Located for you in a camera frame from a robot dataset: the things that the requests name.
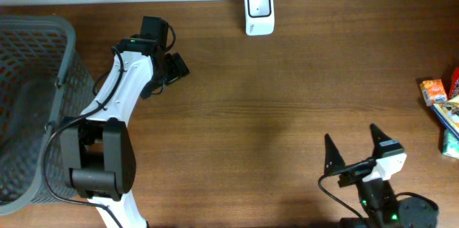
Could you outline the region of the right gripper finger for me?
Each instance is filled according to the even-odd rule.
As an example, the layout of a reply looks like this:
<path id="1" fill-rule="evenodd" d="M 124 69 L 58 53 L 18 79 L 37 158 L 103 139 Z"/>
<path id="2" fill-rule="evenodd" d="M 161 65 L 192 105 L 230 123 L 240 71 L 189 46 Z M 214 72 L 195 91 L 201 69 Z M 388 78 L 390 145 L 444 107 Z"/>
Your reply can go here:
<path id="1" fill-rule="evenodd" d="M 324 136 L 324 142 L 326 152 L 323 174 L 329 176 L 343 169 L 346 164 L 329 134 Z"/>
<path id="2" fill-rule="evenodd" d="M 372 123 L 369 127 L 370 127 L 372 140 L 374 144 L 374 148 L 372 151 L 372 157 L 381 158 L 385 152 L 382 142 L 388 141 L 389 137 L 382 130 L 380 130 L 376 124 Z"/>

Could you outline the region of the orange Kleenex tissue pack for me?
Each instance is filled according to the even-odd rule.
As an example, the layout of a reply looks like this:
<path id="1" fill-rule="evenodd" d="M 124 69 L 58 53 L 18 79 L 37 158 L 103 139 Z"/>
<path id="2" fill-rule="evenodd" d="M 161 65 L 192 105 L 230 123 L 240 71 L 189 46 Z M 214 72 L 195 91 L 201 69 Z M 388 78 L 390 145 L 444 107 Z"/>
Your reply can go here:
<path id="1" fill-rule="evenodd" d="M 420 89 L 427 106 L 445 103 L 448 100 L 441 79 L 424 80 L 420 83 Z"/>

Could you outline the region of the green tissue pack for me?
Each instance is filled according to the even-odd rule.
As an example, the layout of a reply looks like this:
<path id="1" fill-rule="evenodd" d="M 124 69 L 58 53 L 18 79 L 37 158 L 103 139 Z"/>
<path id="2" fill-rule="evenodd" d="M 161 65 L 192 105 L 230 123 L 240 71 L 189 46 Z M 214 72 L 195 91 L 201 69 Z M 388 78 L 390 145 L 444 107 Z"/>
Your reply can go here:
<path id="1" fill-rule="evenodd" d="M 443 132 L 442 154 L 459 159 L 458 138 L 448 129 Z"/>

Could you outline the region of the yellow wet wipes pack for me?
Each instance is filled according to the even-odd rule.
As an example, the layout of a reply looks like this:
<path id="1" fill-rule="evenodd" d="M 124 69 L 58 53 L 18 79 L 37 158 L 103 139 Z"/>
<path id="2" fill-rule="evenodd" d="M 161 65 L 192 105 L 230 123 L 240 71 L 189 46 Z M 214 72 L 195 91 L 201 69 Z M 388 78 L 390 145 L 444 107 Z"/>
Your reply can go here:
<path id="1" fill-rule="evenodd" d="M 440 119 L 440 122 L 456 137 L 459 136 L 458 129 L 458 98 L 445 101 L 444 103 L 434 103 L 430 107 Z"/>

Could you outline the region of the red snack bag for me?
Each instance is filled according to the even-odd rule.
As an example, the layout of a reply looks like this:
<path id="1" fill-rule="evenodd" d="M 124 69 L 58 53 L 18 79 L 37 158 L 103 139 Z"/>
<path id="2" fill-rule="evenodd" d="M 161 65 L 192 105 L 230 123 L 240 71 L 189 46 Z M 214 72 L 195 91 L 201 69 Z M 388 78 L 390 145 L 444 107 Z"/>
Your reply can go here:
<path id="1" fill-rule="evenodd" d="M 459 67 L 456 67 L 451 76 L 448 98 L 453 99 L 459 93 Z"/>

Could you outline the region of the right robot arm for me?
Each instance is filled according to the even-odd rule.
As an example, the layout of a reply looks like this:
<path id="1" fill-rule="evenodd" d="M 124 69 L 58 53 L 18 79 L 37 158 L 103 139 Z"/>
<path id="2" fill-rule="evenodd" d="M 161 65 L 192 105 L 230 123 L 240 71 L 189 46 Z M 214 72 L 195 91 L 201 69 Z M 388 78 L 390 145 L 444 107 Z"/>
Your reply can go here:
<path id="1" fill-rule="evenodd" d="M 413 192 L 395 193 L 389 180 L 400 172 L 407 158 L 402 144 L 390 138 L 375 124 L 369 126 L 372 155 L 363 161 L 345 164 L 331 136 L 324 136 L 325 159 L 323 175 L 318 179 L 319 189 L 335 202 L 355 214 L 343 217 L 340 227 L 414 228 L 437 226 L 440 208 L 433 200 Z M 355 186 L 364 217 L 322 185 L 324 179 L 337 176 L 341 188 Z"/>

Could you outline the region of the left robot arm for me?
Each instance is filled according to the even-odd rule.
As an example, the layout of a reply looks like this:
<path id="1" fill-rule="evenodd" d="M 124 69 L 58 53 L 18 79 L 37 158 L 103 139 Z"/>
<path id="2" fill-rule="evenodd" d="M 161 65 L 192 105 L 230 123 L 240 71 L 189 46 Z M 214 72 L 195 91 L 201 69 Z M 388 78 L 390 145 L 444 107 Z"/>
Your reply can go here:
<path id="1" fill-rule="evenodd" d="M 148 227 L 133 196 L 136 157 L 128 123 L 138 99 L 160 95 L 190 71 L 171 53 L 173 27 L 145 16 L 139 33 L 123 38 L 111 51 L 114 62 L 93 101 L 57 130 L 65 184 L 84 206 L 95 207 L 107 227 Z"/>

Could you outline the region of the grey plastic mesh basket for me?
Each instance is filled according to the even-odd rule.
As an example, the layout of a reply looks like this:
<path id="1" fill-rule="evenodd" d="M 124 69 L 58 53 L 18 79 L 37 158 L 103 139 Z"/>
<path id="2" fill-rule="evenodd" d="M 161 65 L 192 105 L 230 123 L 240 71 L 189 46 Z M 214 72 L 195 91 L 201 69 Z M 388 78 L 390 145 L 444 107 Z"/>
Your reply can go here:
<path id="1" fill-rule="evenodd" d="M 94 81 L 76 49 L 76 34 L 58 16 L 1 17 L 1 215 L 28 204 L 56 200 L 46 190 L 41 157 L 52 190 L 65 198 L 60 142 L 46 142 L 62 119 L 78 116 L 94 98 Z"/>

